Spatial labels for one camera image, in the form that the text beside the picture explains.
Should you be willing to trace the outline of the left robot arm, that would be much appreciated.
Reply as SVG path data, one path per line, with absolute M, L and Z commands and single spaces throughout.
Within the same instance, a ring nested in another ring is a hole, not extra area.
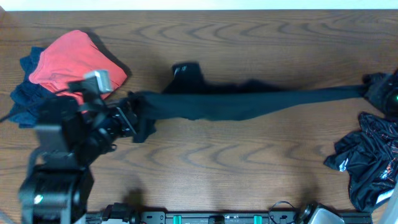
M 40 145 L 19 189 L 22 223 L 83 223 L 94 184 L 90 165 L 115 151 L 117 138 L 135 133 L 128 100 L 107 106 L 101 98 L 113 90 L 108 78 L 71 82 L 68 89 L 82 93 L 84 104 L 57 96 L 40 107 L 35 127 Z

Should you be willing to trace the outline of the plain black t-shirt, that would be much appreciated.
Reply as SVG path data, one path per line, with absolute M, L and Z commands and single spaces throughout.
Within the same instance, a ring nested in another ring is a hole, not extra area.
M 208 83 L 195 62 L 172 66 L 173 80 L 161 93 L 130 92 L 136 103 L 138 122 L 134 143 L 143 143 L 155 133 L 160 119 L 242 121 L 297 105 L 360 98 L 367 85 L 349 85 L 316 90 L 286 90 L 259 80 L 244 83 Z

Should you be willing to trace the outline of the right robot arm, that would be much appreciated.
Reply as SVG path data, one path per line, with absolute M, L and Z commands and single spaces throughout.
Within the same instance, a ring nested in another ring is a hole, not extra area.
M 384 223 L 397 223 L 397 74 L 370 74 L 363 82 L 364 98 L 385 118 L 360 113 L 360 129 L 336 142 L 324 164 L 349 174 L 349 199 L 357 211 L 370 214 L 386 203 Z

